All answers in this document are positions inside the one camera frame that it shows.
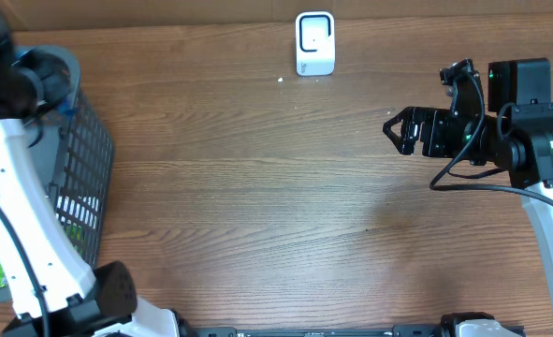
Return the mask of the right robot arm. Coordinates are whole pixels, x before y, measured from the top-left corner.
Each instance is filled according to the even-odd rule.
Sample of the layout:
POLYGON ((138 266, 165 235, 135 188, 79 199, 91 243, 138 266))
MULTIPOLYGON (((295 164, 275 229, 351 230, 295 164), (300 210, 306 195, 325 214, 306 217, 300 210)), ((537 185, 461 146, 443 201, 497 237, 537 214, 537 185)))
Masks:
POLYGON ((383 125, 397 151, 448 164, 430 181, 435 191, 518 195, 533 228, 553 313, 553 100, 546 58, 492 62, 488 85, 473 61, 440 71, 447 109, 409 106, 383 125))

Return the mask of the blue snack bar wrapper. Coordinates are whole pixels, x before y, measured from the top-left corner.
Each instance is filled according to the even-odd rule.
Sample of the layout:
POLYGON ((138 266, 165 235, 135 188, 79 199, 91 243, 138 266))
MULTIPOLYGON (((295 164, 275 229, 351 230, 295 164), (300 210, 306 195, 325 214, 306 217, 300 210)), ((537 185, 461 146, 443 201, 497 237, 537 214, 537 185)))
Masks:
POLYGON ((67 119, 72 119, 79 112, 79 106, 71 103, 68 99, 65 99, 58 105, 57 111, 64 115, 67 119))

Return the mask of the grey plastic basket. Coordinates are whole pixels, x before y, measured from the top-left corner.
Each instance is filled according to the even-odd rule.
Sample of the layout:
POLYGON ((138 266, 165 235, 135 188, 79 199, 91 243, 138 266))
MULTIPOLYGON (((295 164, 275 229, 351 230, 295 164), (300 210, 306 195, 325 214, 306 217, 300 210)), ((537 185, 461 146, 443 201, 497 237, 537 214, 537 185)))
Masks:
POLYGON ((20 56, 30 51, 50 57, 65 73, 70 81, 65 99, 79 106, 72 119, 57 109, 45 114, 41 118, 42 138, 30 153, 61 227, 82 259, 94 269, 114 155, 112 139, 80 89, 76 57, 55 46, 18 48, 20 56))

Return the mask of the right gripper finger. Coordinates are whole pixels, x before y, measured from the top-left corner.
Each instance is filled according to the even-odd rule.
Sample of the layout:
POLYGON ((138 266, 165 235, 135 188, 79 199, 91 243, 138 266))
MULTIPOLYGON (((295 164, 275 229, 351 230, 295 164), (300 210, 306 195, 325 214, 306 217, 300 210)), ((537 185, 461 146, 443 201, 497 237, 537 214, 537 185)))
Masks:
POLYGON ((416 124, 404 119, 391 119, 384 123, 383 132, 392 141, 400 154, 413 155, 415 152, 416 124), (393 130, 394 125, 400 125, 400 133, 393 130))
POLYGON ((415 119, 415 107, 404 108, 396 116, 386 121, 383 124, 383 132, 392 134, 394 125, 400 125, 401 134, 418 134, 419 122, 415 119))

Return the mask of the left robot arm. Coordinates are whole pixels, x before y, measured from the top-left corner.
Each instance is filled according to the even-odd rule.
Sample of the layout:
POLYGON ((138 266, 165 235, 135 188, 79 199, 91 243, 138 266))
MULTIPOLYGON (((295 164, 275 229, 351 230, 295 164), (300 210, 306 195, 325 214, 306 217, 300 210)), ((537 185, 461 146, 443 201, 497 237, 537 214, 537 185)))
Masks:
POLYGON ((57 46, 18 46, 0 14, 0 266, 7 336, 183 336, 119 261, 96 265, 114 155, 57 46))

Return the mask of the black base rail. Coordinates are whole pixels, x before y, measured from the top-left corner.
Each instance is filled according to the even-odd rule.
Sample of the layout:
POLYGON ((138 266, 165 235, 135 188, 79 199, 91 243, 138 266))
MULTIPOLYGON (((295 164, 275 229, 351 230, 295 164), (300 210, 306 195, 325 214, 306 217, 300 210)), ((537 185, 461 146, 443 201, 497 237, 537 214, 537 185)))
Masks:
POLYGON ((526 337, 523 326, 503 326, 483 312, 443 315, 436 324, 398 324, 377 329, 270 329, 238 330, 233 327, 193 328, 174 312, 181 336, 196 337, 452 337, 518 336, 526 337))

